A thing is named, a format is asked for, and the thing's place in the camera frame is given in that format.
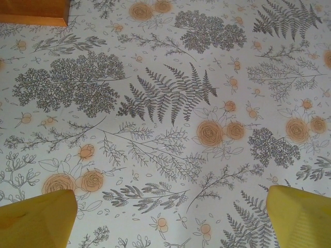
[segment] wrapping paper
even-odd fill
[[[278,247],[268,187],[330,196],[329,3],[72,0],[0,24],[0,206],[73,189],[67,247]]]

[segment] fern leaf illustration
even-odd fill
[[[257,22],[254,23],[253,32],[268,33],[271,36],[275,32],[278,37],[281,33],[286,38],[290,30],[293,40],[295,40],[297,33],[300,34],[302,39],[305,39],[306,32],[311,26],[318,28],[317,22],[322,23],[321,18],[316,15],[311,4],[307,8],[302,0],[299,0],[299,7],[286,0],[282,0],[282,2],[285,7],[272,3],[270,0],[267,0],[267,3],[271,9],[262,5],[266,15],[258,10],[260,19],[256,19]]]
[[[236,202],[233,203],[243,222],[227,214],[233,232],[223,230],[226,239],[221,239],[221,248],[258,246],[269,248],[271,245],[279,247],[264,201],[251,197],[244,191],[241,191],[241,194],[253,212],[239,206]]]
[[[178,113],[180,112],[180,110],[182,109],[182,107],[184,106],[186,100],[187,100],[186,96],[180,92],[176,92],[171,96],[171,104],[172,104],[171,124],[172,125],[175,125],[176,117],[177,117]]]
[[[117,115],[138,115],[142,120],[145,118],[147,109],[149,118],[154,120],[154,114],[162,123],[167,111],[171,112],[171,123],[174,125],[178,114],[183,111],[184,119],[190,120],[192,110],[202,101],[209,102],[209,94],[217,97],[216,88],[209,82],[207,71],[203,80],[191,65],[191,78],[185,76],[184,72],[165,65],[175,76],[175,79],[167,79],[167,76],[158,74],[146,68],[146,72],[153,82],[137,76],[143,90],[137,89],[130,84],[133,98],[125,96],[126,103],[121,102]]]

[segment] fern frond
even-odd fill
[[[133,98],[125,96],[126,103],[121,102],[117,115],[138,115],[144,119],[145,109],[148,111],[149,118],[153,121],[154,114],[162,123],[166,112],[171,109],[171,123],[183,110],[184,119],[189,121],[192,110],[202,101],[209,102],[209,94],[217,97],[216,88],[214,88],[208,79],[207,72],[203,80],[200,79],[197,70],[191,64],[192,77],[184,75],[184,72],[165,65],[175,76],[175,80],[167,79],[167,76],[152,72],[146,68],[146,72],[153,80],[153,83],[147,82],[137,76],[138,82],[143,90],[139,90],[130,84],[130,91]]]
[[[286,38],[288,30],[290,30],[293,40],[295,40],[298,32],[301,38],[305,39],[306,32],[311,26],[318,28],[316,23],[322,23],[312,5],[308,10],[301,0],[299,0],[300,7],[286,0],[282,0],[282,2],[285,3],[286,7],[272,3],[270,0],[267,0],[267,3],[272,9],[262,5],[267,15],[258,11],[261,19],[256,19],[257,22],[254,23],[253,32],[269,33],[272,36],[274,30],[278,37],[281,32],[283,37]]]

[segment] leafy branch drawing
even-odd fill
[[[73,147],[80,146],[80,141],[85,141],[87,138],[86,132],[98,126],[101,122],[103,122],[103,120],[94,126],[90,124],[79,125],[76,122],[69,121],[69,127],[73,128],[77,132],[58,132],[54,127],[52,127],[49,130],[49,134],[53,136],[52,138],[43,135],[41,132],[33,132],[31,135],[33,139],[29,138],[28,140],[23,137],[11,135],[5,140],[4,145],[9,149],[17,149],[18,146],[21,146],[22,151],[26,151],[38,148],[39,144],[49,144],[48,153],[50,153],[52,151],[58,150],[60,144],[66,143],[69,149],[71,149]]]
[[[267,167],[270,159],[274,158],[278,166],[288,168],[293,165],[294,158],[300,159],[299,147],[292,146],[284,137],[276,139],[268,128],[254,129],[248,144],[252,146],[251,154]]]
[[[324,175],[331,179],[331,160],[325,157],[318,158],[317,162],[314,163],[318,168],[313,168],[308,164],[302,165],[300,171],[296,173],[297,180],[306,180],[309,178],[310,180],[318,181],[321,180]]]
[[[297,53],[302,48],[308,47],[308,45],[308,42],[303,41],[299,47],[292,44],[286,49],[282,46],[281,50],[274,54],[272,54],[273,48],[270,47],[261,56],[268,58],[270,62],[260,62],[258,66],[247,67],[249,80],[258,84],[267,83],[272,91],[271,96],[280,102],[286,100],[292,88],[296,90],[316,88],[318,84],[316,77],[323,75],[319,72],[319,67],[311,60],[294,57],[293,55],[293,53]],[[294,60],[295,65],[284,63],[285,58]]]
[[[238,171],[232,174],[229,174],[228,165],[221,170],[220,176],[215,176],[213,172],[209,172],[207,175],[203,177],[204,181],[201,181],[201,183],[199,184],[202,190],[191,201],[186,212],[188,212],[193,202],[197,199],[198,200],[204,200],[206,198],[221,199],[221,196],[218,194],[218,192],[214,192],[213,190],[210,189],[227,186],[229,190],[233,190],[234,189],[233,181],[238,181],[240,183],[243,183],[246,182],[246,178],[244,177],[245,175],[251,174],[251,175],[261,176],[263,171],[264,171],[263,167],[260,166],[259,164],[254,164],[253,168],[251,168],[249,164],[245,164],[243,166],[240,166],[238,168]]]
[[[145,242],[142,240],[140,235],[137,235],[137,242],[132,242],[132,246],[135,248],[147,248],[151,245],[151,241],[145,236]],[[122,238],[118,238],[118,244],[123,246],[123,248],[128,248],[128,239],[123,240]]]
[[[175,80],[167,79],[167,76],[152,72],[146,68],[146,72],[153,83],[137,76],[143,91],[138,90],[130,84],[130,90],[133,98],[125,96],[126,103],[121,102],[117,115],[138,115],[142,120],[145,118],[145,109],[151,121],[154,121],[154,112],[162,123],[164,115],[171,108],[171,123],[174,125],[177,115],[183,109],[184,119],[189,121],[192,110],[204,101],[210,105],[209,94],[217,97],[216,88],[214,88],[208,78],[207,71],[200,79],[197,70],[191,64],[192,76],[189,79],[184,72],[165,65],[175,76]]]
[[[165,134],[159,134],[153,138],[153,130],[149,128],[137,128],[136,124],[126,122],[119,127],[117,133],[111,133],[99,129],[104,133],[105,138],[100,141],[103,144],[101,149],[109,157],[113,165],[119,166],[121,160],[125,162],[126,155],[123,150],[118,150],[107,138],[107,135],[113,135],[126,140],[128,151],[141,166],[153,164],[157,171],[168,180],[177,181],[177,177],[183,180],[196,182],[201,165],[206,163],[206,159],[199,154],[190,154],[183,156],[184,142],[188,141],[187,132],[183,129],[171,128],[166,130]]]
[[[101,242],[109,239],[109,230],[107,226],[98,227],[94,232],[94,239],[91,240],[91,236],[86,234],[82,243],[79,244],[79,248],[89,248],[91,245],[98,246]]]
[[[169,248],[185,248],[186,244],[191,240],[192,238],[188,238],[183,244],[171,244],[169,242],[164,242],[164,247]]]
[[[13,195],[8,195],[8,197],[5,196],[5,193],[0,190],[0,201],[1,200],[9,200],[12,203],[19,202],[21,200],[25,200],[25,192],[22,190],[22,187],[28,183],[30,186],[36,185],[36,182],[39,182],[39,179],[36,179],[37,176],[40,175],[40,172],[34,172],[33,168],[30,168],[26,174],[26,176],[21,175],[20,173],[17,174],[17,171],[24,168],[28,164],[35,164],[34,161],[36,158],[36,155],[29,156],[23,155],[22,159],[18,158],[18,153],[12,153],[10,152],[9,155],[6,155],[7,159],[7,167],[5,169],[6,172],[9,172],[10,175],[7,178],[5,172],[2,170],[0,172],[0,184],[1,183],[8,183],[10,184],[14,189],[18,190],[18,194],[16,195],[16,198],[13,197]]]
[[[19,98],[22,106],[37,99],[37,107],[47,113],[74,102],[88,117],[115,109],[119,94],[109,82],[125,78],[123,63],[115,55],[89,51],[87,57],[57,59],[51,68],[49,72],[30,68],[19,74],[13,96]]]
[[[272,3],[270,0],[266,1],[271,9],[262,5],[267,15],[264,15],[258,10],[261,19],[256,18],[257,22],[254,23],[253,32],[263,32],[264,34],[268,33],[273,36],[275,31],[278,37],[282,34],[286,39],[286,35],[290,30],[293,40],[295,40],[295,36],[298,32],[301,38],[305,39],[306,31],[311,26],[317,28],[317,22],[322,23],[321,18],[316,15],[313,6],[310,4],[308,10],[301,0],[299,0],[300,7],[286,0],[282,0],[286,4],[286,7]]]
[[[81,5],[81,0],[75,1],[70,0],[70,6],[79,9]],[[68,26],[66,27],[51,27],[50,32],[54,33],[54,37],[65,37],[68,33],[73,32],[75,29],[77,29],[77,25],[80,25],[77,21],[77,18],[80,17],[80,15],[72,15],[69,16],[69,18],[74,17],[72,20],[68,21]]]
[[[204,53],[210,45],[229,51],[234,44],[243,47],[247,41],[245,32],[237,25],[224,25],[219,17],[208,17],[198,10],[179,12],[176,16],[175,27],[186,29],[187,32],[180,38],[185,48]]]
[[[113,12],[113,7],[115,6],[115,3],[119,0],[90,0],[93,3],[94,9],[98,10],[98,12],[101,12],[100,18],[102,19],[108,19],[109,13]]]
[[[173,54],[186,54],[188,56],[190,56],[191,58],[193,58],[190,54],[188,54],[187,52],[185,52],[184,50],[180,49],[179,46],[180,44],[178,42],[175,41],[175,39],[166,36],[164,40],[161,40],[159,38],[158,35],[155,35],[153,33],[151,33],[151,38],[144,38],[141,35],[138,34],[131,34],[131,37],[129,37],[128,35],[120,35],[118,37],[119,42],[121,43],[128,43],[128,42],[137,42],[138,46],[144,47],[147,44],[150,44],[151,46],[151,50],[155,51],[158,48],[169,48],[170,50],[167,50],[165,53],[165,56],[168,55],[173,55]]]
[[[82,5],[82,0],[70,0],[70,7],[79,9]]]
[[[121,188],[121,191],[111,189],[111,192],[103,192],[103,199],[111,200],[111,203],[115,207],[123,207],[129,203],[129,201],[138,200],[134,207],[138,207],[138,211],[141,213],[148,213],[158,206],[163,207],[164,210],[173,207],[179,207],[184,203],[188,197],[185,195],[187,191],[172,192],[171,185],[165,182],[146,183],[146,187],[141,190],[136,186],[125,185],[125,188]]]
[[[241,191],[241,193],[253,213],[239,206],[235,201],[233,202],[233,206],[240,215],[242,222],[236,221],[230,214],[227,214],[233,233],[223,230],[227,239],[221,239],[223,245],[221,248],[257,247],[258,245],[265,248],[279,248],[264,200],[251,197],[244,191]]]
[[[305,48],[308,48],[310,43],[308,41],[302,41],[300,45],[296,46],[294,43],[290,44],[287,48],[284,45],[281,45],[281,49],[278,52],[274,52],[274,47],[270,46],[268,51],[262,55],[255,55],[256,57],[269,58],[270,61],[275,61],[278,63],[283,63],[283,59],[287,58],[290,60],[295,60],[293,53],[302,53],[305,51]]]
[[[0,23],[0,38],[10,37],[11,35],[15,36],[28,27],[30,27],[30,25]]]
[[[107,45],[106,41],[99,39],[96,36],[85,38],[85,41],[80,41],[81,38],[74,34],[65,35],[60,39],[49,38],[41,40],[34,44],[32,48],[35,50],[32,53],[47,50],[50,56],[60,56],[61,54],[72,54],[72,51],[78,49],[80,51],[89,51],[93,47]]]

